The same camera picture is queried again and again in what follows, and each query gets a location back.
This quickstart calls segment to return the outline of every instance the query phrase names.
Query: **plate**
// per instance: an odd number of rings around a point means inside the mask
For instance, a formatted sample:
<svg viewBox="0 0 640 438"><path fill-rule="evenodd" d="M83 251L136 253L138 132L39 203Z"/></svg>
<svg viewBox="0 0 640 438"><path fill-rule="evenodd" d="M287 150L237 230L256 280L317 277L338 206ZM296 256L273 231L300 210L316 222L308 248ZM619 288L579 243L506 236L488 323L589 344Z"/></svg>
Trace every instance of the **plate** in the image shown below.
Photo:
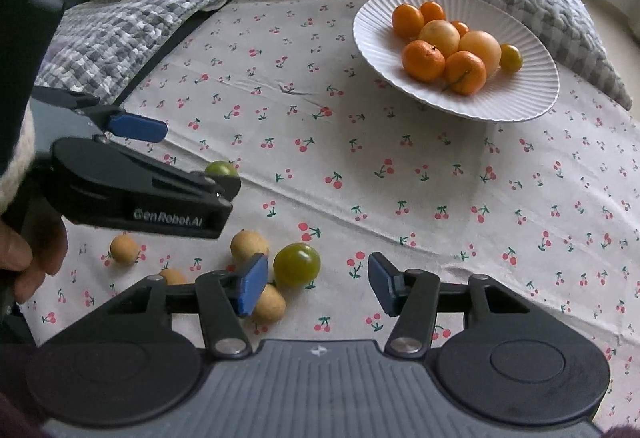
<svg viewBox="0 0 640 438"><path fill-rule="evenodd" d="M416 7L438 2L447 19L465 23L471 30L485 30L500 44L516 46L524 64L519 72L500 69L474 95L443 92L445 83L421 83L402 68L406 41L391 27L394 9L403 3ZM542 42L506 12L481 0L369 0L353 21L353 38L367 62L396 88L439 110L477 121L517 123L530 121L551 109L558 99L558 69Z"/></svg>

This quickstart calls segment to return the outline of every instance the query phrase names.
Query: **metal screw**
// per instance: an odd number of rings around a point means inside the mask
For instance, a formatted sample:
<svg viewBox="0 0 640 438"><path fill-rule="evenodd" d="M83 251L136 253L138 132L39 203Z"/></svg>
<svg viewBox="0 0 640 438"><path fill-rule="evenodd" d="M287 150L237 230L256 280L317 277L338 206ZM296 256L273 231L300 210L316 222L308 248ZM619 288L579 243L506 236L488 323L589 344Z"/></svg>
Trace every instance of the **metal screw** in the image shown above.
<svg viewBox="0 0 640 438"><path fill-rule="evenodd" d="M398 337L391 341L391 349L397 353L412 355L422 349L422 343L412 337Z"/></svg>
<svg viewBox="0 0 640 438"><path fill-rule="evenodd" d="M246 342L242 339L229 337L226 339L220 339L220 341L216 342L214 348L222 355L238 355L246 349Z"/></svg>

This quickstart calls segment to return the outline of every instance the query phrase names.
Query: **pale yellow fruit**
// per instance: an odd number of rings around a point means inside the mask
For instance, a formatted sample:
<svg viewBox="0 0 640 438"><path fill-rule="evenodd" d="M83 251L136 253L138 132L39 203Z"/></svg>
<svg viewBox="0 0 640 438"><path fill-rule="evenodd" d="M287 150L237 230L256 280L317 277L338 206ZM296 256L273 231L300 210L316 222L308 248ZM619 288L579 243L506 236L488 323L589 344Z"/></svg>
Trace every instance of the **pale yellow fruit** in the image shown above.
<svg viewBox="0 0 640 438"><path fill-rule="evenodd" d="M484 30L467 32L460 39L459 50L466 50L482 59L487 77L492 76L500 65L500 57L502 57L500 43Z"/></svg>
<svg viewBox="0 0 640 438"><path fill-rule="evenodd" d="M460 33L456 27L445 20L433 20L422 28L418 39L433 44L447 59L458 51Z"/></svg>
<svg viewBox="0 0 640 438"><path fill-rule="evenodd" d="M184 274L176 269L162 269L159 274L165 278L168 285L186 285L188 283Z"/></svg>
<svg viewBox="0 0 640 438"><path fill-rule="evenodd" d="M140 247L131 236L121 234L113 238L109 246L111 258L119 265L131 266L138 261Z"/></svg>
<svg viewBox="0 0 640 438"><path fill-rule="evenodd" d="M286 308L287 303L284 301L282 294L268 283L262 290L260 299L255 304L251 319L258 324L276 323L284 317Z"/></svg>
<svg viewBox="0 0 640 438"><path fill-rule="evenodd" d="M231 240L231 255L237 265L242 265L257 253L269 256L269 242L260 233L240 231Z"/></svg>

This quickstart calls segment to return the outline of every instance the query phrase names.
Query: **finger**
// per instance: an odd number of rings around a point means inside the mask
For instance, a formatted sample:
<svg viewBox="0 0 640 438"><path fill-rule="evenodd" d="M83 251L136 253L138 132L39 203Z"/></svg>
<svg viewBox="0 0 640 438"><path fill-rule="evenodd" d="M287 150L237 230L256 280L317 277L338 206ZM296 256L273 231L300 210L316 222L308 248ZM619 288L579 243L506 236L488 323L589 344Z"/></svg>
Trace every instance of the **finger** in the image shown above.
<svg viewBox="0 0 640 438"><path fill-rule="evenodd" d="M45 273L34 262L26 271L15 278L14 295L18 304L26 303L44 283Z"/></svg>
<svg viewBox="0 0 640 438"><path fill-rule="evenodd" d="M34 261L47 274L55 275L62 267L68 250L66 228L62 219L43 221L34 243Z"/></svg>
<svg viewBox="0 0 640 438"><path fill-rule="evenodd" d="M4 222L0 222L0 269L20 272L33 259L31 247L22 237Z"/></svg>

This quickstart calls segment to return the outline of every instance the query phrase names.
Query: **green grape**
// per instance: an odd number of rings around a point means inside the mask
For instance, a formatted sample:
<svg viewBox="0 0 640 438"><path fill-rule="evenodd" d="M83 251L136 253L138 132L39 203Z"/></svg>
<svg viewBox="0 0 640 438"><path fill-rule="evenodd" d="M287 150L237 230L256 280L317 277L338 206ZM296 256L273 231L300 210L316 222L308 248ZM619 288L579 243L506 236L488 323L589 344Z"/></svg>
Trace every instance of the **green grape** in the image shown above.
<svg viewBox="0 0 640 438"><path fill-rule="evenodd" d="M306 243L292 243L273 259L276 284L300 287L313 281L320 272L320 255Z"/></svg>
<svg viewBox="0 0 640 438"><path fill-rule="evenodd" d="M204 170L205 174L210 176L238 176L235 166L226 160L216 160L211 162Z"/></svg>

